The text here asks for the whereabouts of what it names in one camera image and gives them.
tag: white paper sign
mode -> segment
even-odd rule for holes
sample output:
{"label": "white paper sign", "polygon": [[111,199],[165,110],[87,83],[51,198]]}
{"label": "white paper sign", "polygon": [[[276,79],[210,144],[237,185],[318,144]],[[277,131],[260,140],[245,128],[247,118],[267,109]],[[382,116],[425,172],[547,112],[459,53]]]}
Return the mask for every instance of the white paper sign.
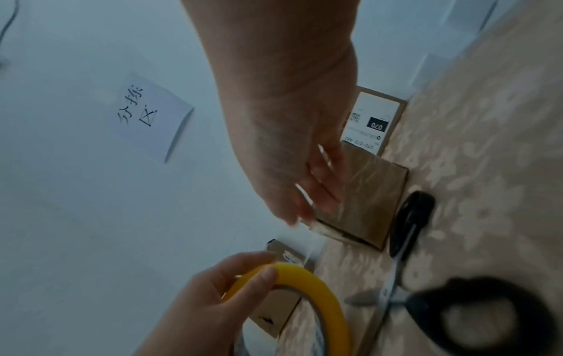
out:
{"label": "white paper sign", "polygon": [[137,75],[127,76],[110,125],[127,140],[165,162],[194,107]]}
{"label": "white paper sign", "polygon": [[361,92],[341,140],[378,155],[398,109],[396,101]]}

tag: hand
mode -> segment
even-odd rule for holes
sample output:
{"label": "hand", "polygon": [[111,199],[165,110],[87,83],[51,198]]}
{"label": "hand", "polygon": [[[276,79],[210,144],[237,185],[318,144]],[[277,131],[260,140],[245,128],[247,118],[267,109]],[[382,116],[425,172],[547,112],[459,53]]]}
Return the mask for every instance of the hand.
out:
{"label": "hand", "polygon": [[358,1],[182,1],[254,190],[289,225],[314,219],[296,184],[335,213],[344,199],[340,133],[355,93],[350,34]]}
{"label": "hand", "polygon": [[275,267],[251,278],[230,300],[223,294],[236,276],[271,263],[270,252],[239,253],[196,274],[176,297],[135,356],[228,355],[242,324],[277,279]]}

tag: beige tablecloth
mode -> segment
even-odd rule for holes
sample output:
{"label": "beige tablecloth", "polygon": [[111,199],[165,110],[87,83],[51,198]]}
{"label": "beige tablecloth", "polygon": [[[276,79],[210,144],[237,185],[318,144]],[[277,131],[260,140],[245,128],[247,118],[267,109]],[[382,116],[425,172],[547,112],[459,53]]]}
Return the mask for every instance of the beige tablecloth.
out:
{"label": "beige tablecloth", "polygon": [[[411,170],[405,195],[422,189],[437,198],[403,273],[404,288],[498,276],[541,296],[561,327],[563,1],[527,2],[472,45],[411,100],[384,158]],[[386,254],[330,242],[316,273],[342,301],[381,284],[390,265]],[[357,344],[372,310],[343,309]],[[452,318],[452,330],[468,342],[475,329],[482,335],[498,327],[497,318],[456,329],[455,320],[467,315]],[[309,355],[313,327],[313,314],[301,303],[278,354]],[[443,352],[398,309],[372,354]],[[552,354],[563,354],[560,342]]]}

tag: scissor blade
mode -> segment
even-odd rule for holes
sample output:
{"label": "scissor blade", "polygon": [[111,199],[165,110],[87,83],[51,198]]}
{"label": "scissor blade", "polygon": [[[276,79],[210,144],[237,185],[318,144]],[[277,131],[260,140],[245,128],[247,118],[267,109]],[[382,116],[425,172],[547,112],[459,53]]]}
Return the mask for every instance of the scissor blade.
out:
{"label": "scissor blade", "polygon": [[377,305],[379,288],[366,289],[344,299],[344,302],[353,307],[371,307]]}

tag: tape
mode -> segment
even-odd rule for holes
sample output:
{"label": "tape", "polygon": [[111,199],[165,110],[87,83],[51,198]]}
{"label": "tape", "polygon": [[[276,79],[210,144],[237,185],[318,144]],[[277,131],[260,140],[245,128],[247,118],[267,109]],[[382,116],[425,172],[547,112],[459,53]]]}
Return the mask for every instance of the tape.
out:
{"label": "tape", "polygon": [[[328,286],[305,268],[289,263],[276,263],[278,275],[275,289],[289,289],[307,299],[320,321],[324,339],[325,356],[350,356],[351,342],[348,324],[340,308],[340,303]],[[256,273],[266,266],[239,278],[223,296],[227,301],[235,295]]]}

